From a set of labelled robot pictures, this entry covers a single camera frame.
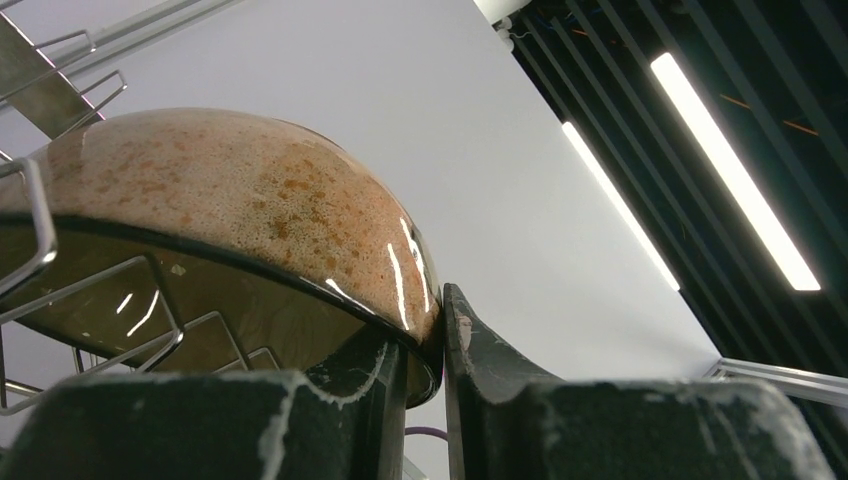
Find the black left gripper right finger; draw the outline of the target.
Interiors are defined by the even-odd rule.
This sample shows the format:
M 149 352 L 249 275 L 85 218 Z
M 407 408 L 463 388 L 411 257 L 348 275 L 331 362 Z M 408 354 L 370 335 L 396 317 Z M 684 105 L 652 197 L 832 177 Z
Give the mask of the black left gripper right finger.
M 830 479 L 799 409 L 758 380 L 570 382 L 443 289 L 455 479 Z

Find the brown speckled bowl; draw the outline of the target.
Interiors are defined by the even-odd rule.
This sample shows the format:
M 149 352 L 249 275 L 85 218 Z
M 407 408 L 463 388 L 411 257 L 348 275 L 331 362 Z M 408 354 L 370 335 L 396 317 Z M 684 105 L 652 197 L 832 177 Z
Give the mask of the brown speckled bowl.
M 172 108 L 32 154 L 55 259 L 1 316 L 158 372 L 305 370 L 366 325 L 406 349 L 408 407 L 441 384 L 441 291 L 414 221 L 342 147 L 295 123 Z

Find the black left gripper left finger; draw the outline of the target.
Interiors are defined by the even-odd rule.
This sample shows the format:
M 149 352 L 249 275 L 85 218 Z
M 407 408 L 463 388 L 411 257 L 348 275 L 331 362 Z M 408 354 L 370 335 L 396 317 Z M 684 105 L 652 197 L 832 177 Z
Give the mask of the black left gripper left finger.
M 307 369 L 98 375 L 63 383 L 5 479 L 397 479 L 407 355 L 364 328 Z

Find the ceiling light strip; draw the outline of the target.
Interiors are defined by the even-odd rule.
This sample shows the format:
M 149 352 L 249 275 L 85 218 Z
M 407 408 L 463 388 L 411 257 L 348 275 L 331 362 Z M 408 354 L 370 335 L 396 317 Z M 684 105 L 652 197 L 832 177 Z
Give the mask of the ceiling light strip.
M 615 186 L 611 177 L 606 173 L 601 163 L 590 149 L 588 143 L 579 133 L 576 126 L 572 122 L 566 121 L 562 125 L 562 131 L 565 134 L 566 138 L 572 144 L 573 148 L 581 158 L 586 168 L 591 172 L 595 181 L 601 187 L 604 194 L 607 196 L 608 200 L 610 201 L 614 209 L 617 211 L 618 215 L 621 217 L 621 219 L 627 225 L 628 229 L 634 235 L 647 257 L 651 260 L 653 265 L 660 272 L 660 274 L 662 275 L 666 283 L 670 286 L 670 288 L 676 292 L 679 292 L 681 290 L 681 287 L 675 275 L 672 273 L 666 261 L 660 254 L 659 250 L 656 248 L 653 241 L 647 235 L 646 230 L 636 218 L 633 211 L 626 203 L 621 192 Z
M 663 53 L 650 68 L 789 285 L 819 291 L 813 271 L 674 57 Z

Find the stainless steel dish rack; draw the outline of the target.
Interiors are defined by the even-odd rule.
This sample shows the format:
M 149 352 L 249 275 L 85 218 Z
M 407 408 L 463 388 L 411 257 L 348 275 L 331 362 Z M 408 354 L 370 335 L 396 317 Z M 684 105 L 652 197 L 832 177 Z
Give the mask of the stainless steel dish rack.
M 283 120 L 213 108 L 133 112 L 32 158 L 58 250 L 12 298 L 15 321 L 139 371 L 250 371 L 285 343 L 258 309 L 270 275 L 311 276 L 328 227 L 364 218 L 413 241 L 407 212 L 359 162 Z

